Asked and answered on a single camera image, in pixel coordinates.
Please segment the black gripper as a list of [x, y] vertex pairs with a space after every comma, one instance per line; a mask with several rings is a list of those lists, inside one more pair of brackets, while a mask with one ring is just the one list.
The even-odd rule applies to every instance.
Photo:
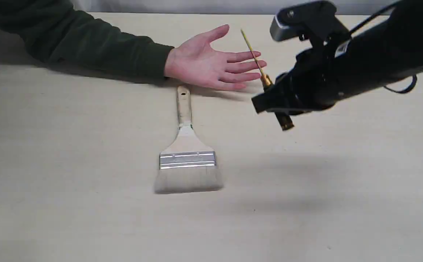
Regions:
[[296, 55], [290, 71], [281, 73], [274, 84], [252, 98], [256, 113], [275, 112], [285, 115], [300, 115], [331, 109], [339, 98], [330, 98], [327, 91], [334, 83], [328, 73], [339, 51], [306, 49]]

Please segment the green fleece sleeve forearm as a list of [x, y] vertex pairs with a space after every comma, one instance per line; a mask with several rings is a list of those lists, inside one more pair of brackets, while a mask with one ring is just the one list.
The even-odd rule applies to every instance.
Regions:
[[65, 61], [141, 79], [166, 78], [173, 50], [76, 10], [69, 0], [0, 0], [0, 30], [18, 35], [43, 63]]

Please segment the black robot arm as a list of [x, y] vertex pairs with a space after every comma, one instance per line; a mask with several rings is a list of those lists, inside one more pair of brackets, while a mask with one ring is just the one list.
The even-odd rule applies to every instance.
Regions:
[[257, 113], [298, 115], [324, 111], [338, 101], [423, 73], [423, 0], [400, 0], [390, 17], [353, 36], [333, 2], [315, 0], [282, 8], [274, 16], [273, 40], [294, 37], [312, 47], [296, 56], [294, 67], [252, 98]]

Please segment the person's bare hand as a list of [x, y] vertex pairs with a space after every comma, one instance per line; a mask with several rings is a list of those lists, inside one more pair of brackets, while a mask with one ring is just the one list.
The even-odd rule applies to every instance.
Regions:
[[[224, 24], [210, 31], [191, 37], [169, 52], [164, 77], [186, 84], [219, 91], [239, 91], [246, 84], [260, 79], [260, 72], [251, 52], [224, 52], [211, 46], [215, 40], [225, 37], [230, 25]], [[261, 56], [255, 50], [257, 59]], [[268, 63], [259, 60], [262, 68]]]

